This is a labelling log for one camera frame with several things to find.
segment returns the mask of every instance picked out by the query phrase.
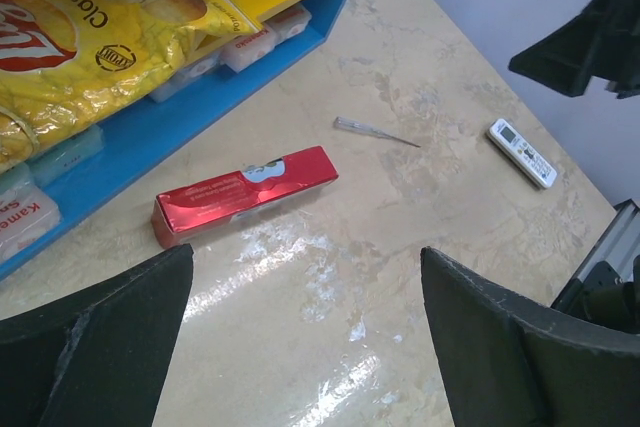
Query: gray wall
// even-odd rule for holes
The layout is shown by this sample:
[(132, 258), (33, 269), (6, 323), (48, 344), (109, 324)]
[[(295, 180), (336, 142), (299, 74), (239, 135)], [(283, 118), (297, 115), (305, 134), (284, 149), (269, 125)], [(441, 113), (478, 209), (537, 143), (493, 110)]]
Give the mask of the gray wall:
[(594, 79), (586, 95), (568, 99), (507, 70), (589, 0), (436, 1), (611, 203), (640, 198), (640, 97), (615, 100)]

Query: red logo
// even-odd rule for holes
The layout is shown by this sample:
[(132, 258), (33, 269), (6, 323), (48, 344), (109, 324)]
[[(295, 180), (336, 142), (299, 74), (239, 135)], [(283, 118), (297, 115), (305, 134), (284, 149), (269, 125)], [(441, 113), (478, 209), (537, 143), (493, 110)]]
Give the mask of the red logo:
[(31, 12), (13, 0), (0, 0), (0, 70), (28, 72), (57, 67), (75, 55), (44, 33)]

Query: blue shelf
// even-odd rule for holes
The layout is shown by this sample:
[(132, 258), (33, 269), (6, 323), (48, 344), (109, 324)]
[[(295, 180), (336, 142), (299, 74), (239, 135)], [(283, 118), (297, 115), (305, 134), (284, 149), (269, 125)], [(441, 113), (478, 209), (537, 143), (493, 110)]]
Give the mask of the blue shelf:
[(58, 203), (62, 223), (0, 264), (0, 280), (322, 44), (344, 1), (305, 0), (313, 15), (309, 27), (240, 74), (222, 67), (162, 104), (144, 98), (103, 121), (104, 150), (45, 189)]

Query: snack bag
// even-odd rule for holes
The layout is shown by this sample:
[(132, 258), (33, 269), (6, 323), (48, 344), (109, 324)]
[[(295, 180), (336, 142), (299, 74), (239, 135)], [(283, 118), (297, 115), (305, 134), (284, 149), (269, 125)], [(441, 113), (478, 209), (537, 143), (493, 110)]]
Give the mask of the snack bag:
[(0, 172), (152, 91), (205, 34), (258, 30), (230, 0), (0, 0)]

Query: beige tabletop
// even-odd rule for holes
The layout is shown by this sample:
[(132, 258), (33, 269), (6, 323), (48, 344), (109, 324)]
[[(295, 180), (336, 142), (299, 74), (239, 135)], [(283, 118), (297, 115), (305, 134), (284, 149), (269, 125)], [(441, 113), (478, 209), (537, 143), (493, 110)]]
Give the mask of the beige tabletop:
[[(550, 190), (486, 139), (498, 117), (558, 170)], [(326, 45), (0, 283), (2, 317), (159, 252), (158, 192), (313, 145), (340, 173), (320, 197), (194, 243), (154, 426), (452, 425), (420, 248), (548, 304), (614, 211), (433, 0), (348, 0)]]

